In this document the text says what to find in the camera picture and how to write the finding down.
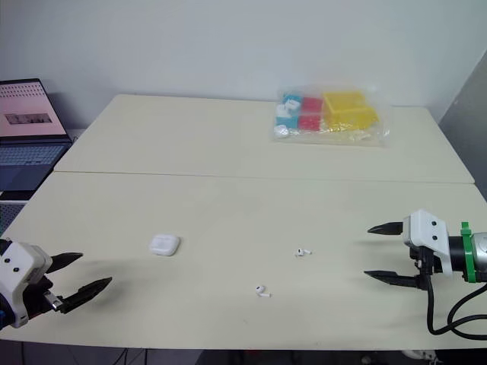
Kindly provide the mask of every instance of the black cable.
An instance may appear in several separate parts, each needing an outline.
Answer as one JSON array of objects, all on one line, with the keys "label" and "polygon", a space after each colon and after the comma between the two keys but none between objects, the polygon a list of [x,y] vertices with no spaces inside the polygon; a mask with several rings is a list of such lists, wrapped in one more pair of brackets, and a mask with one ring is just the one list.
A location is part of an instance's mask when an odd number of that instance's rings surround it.
[{"label": "black cable", "polygon": [[117,359],[115,360],[115,362],[112,363],[112,365],[116,365],[116,363],[118,363],[120,361],[120,359],[122,358],[122,356],[125,354],[125,352],[127,352],[129,349],[128,348],[124,348],[122,353],[120,354],[120,356],[117,357]]},{"label": "black cable", "polygon": [[[472,293],[470,293],[469,295],[465,296],[464,298],[460,299],[457,304],[455,304],[453,306],[453,308],[451,309],[451,311],[448,313],[448,317],[447,317],[447,323],[448,324],[451,324],[453,319],[454,319],[454,316],[455,316],[455,313],[457,312],[457,310],[463,305],[465,304],[467,301],[479,296],[480,294],[482,293],[485,293],[487,291],[487,284],[484,285],[483,287],[473,291]],[[468,339],[471,339],[471,340],[487,340],[487,335],[471,335],[469,333],[465,333],[465,332],[461,332],[460,330],[456,329],[456,328],[452,328],[451,330],[455,335],[459,335],[461,337],[464,337],[464,338],[468,338]]]},{"label": "black cable", "polygon": [[[487,319],[487,314],[475,314],[472,316],[466,316],[460,319],[457,319],[454,322],[448,322],[445,327],[441,327],[439,329],[433,328],[433,312],[434,312],[434,293],[433,293],[433,285],[431,284],[431,277],[428,276],[426,279],[427,290],[428,290],[428,313],[426,316],[426,324],[428,326],[428,330],[432,335],[443,335],[448,331],[453,331],[460,337],[466,338],[468,340],[487,340],[487,335],[471,335],[468,333],[463,333],[461,331],[455,330],[456,327],[462,325],[467,322],[476,321],[477,319]],[[473,293],[467,295],[466,297],[462,298],[458,301],[457,304],[451,309],[450,313],[448,314],[449,319],[453,319],[455,312],[468,300],[476,297],[477,295],[483,293],[487,290],[487,285],[481,287],[480,289],[474,291]]]},{"label": "black cable", "polygon": [[21,342],[21,359],[22,365],[25,365],[25,346],[23,341]]}]

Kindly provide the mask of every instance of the laptop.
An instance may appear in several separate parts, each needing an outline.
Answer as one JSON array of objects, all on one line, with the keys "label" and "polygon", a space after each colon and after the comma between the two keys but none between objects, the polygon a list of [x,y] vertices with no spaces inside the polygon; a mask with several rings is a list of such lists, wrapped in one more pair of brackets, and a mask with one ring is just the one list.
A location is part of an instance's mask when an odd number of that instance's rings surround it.
[{"label": "laptop", "polygon": [[0,81],[0,191],[33,191],[71,146],[38,78]]}]

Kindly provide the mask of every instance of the white wall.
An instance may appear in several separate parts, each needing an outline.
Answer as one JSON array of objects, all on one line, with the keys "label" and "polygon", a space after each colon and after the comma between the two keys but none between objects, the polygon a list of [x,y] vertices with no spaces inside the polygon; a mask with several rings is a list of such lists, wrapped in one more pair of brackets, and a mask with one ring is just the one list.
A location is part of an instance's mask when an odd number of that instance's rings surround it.
[{"label": "white wall", "polygon": [[0,78],[40,77],[71,127],[121,92],[274,99],[375,86],[439,120],[485,51],[486,0],[0,0]]}]

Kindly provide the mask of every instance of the earbud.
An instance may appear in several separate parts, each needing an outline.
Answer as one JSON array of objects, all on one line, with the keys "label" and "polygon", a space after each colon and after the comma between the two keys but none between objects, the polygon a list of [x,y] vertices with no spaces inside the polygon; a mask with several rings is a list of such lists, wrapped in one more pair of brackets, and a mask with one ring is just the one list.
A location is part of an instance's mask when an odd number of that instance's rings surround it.
[{"label": "earbud", "polygon": [[296,253],[294,254],[295,256],[304,256],[304,255],[311,255],[311,251],[308,251],[307,249],[298,249]]},{"label": "earbud", "polygon": [[266,291],[266,287],[264,287],[263,285],[259,285],[258,287],[256,287],[256,294],[258,297],[270,298],[271,294],[266,294],[266,293],[264,293],[264,291]]}]

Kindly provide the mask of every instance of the table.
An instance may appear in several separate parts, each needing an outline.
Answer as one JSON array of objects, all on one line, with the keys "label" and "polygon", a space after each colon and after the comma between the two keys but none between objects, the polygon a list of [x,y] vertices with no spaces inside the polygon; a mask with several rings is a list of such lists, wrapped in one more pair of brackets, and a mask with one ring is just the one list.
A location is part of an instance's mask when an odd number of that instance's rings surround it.
[{"label": "table", "polygon": [[[430,335],[425,292],[362,273],[416,273],[400,237],[366,230],[417,208],[444,219],[452,234],[462,220],[487,230],[487,205],[471,184],[56,172],[4,236],[53,255],[85,254],[49,275],[58,295],[109,275],[113,282],[68,315],[47,313],[0,338],[142,348],[481,347]],[[175,256],[149,253],[156,233],[182,237]],[[313,254],[296,258],[299,247]],[[433,279],[439,327],[477,286],[458,274]],[[271,298],[255,295],[259,284]],[[479,297],[459,314],[486,304]]]},{"label": "table", "polygon": [[271,140],[265,101],[119,95],[56,171],[473,183],[425,108],[393,108],[389,148]]}]

